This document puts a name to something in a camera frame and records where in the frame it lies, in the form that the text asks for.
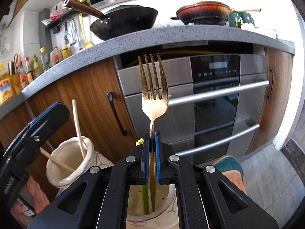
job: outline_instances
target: gray speckled countertop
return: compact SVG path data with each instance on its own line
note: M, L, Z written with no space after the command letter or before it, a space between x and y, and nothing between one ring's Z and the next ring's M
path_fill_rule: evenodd
M193 25L143 30L104 41L55 65L0 106L0 119L50 83L82 67L141 48L197 40L253 43L295 54L293 42L275 40L233 27Z

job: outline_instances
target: oven control panel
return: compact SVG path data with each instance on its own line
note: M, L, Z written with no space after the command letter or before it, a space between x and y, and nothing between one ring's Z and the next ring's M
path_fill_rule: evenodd
M202 55L190 57L193 82L240 75L240 57L234 55Z

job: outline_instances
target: stainless steel oven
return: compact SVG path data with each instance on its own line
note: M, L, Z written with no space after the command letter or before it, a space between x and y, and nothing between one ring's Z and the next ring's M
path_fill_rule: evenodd
M269 85L267 57L202 55L165 60L163 65L169 108L155 122L162 141L194 165L224 154L245 155L259 128ZM121 69L118 76L135 132L143 138L149 119L141 109L139 66Z

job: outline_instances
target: fork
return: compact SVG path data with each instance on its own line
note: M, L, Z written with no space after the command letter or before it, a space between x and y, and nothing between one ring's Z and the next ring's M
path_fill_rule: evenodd
M149 87L150 90L148 92L146 76L144 73L144 68L142 65L142 61L140 56L138 56L139 65L140 65L140 73L141 73L141 82L142 82L142 110L144 114L150 119L150 142L151 142L151 152L149 154L149 179L150 179L150 194L151 194L151 201L152 201L152 211L155 211L156 206L156 166L155 166L155 153L153 148L154 142L154 123L156 118L165 114L168 108L168 90L167 90L167 83L165 79L165 73L163 69L163 64L160 58L159 53L157 54L158 63L159 63L159 70L160 70L160 77L161 77L161 96L159 90L159 82L158 76L156 71L155 62L153 59L153 55L150 55L150 59L152 62L152 68L155 76L155 84L156 84L156 98L154 97L154 88L152 82L152 75L150 72L149 64L147 56L144 55L146 66L147 66L147 73L149 78Z

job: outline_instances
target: frying pan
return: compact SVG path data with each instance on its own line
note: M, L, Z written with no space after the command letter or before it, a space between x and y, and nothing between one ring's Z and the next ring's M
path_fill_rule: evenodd
M63 5L97 17L90 30L102 40L152 28L158 15L157 10L139 5L120 5L105 14L77 0L64 0Z
M185 25L189 23L220 25L223 26L229 18L230 12L236 11L221 2L201 1L193 5L183 6L176 11L176 17L172 20L181 20ZM242 11L261 11L260 8L239 10Z

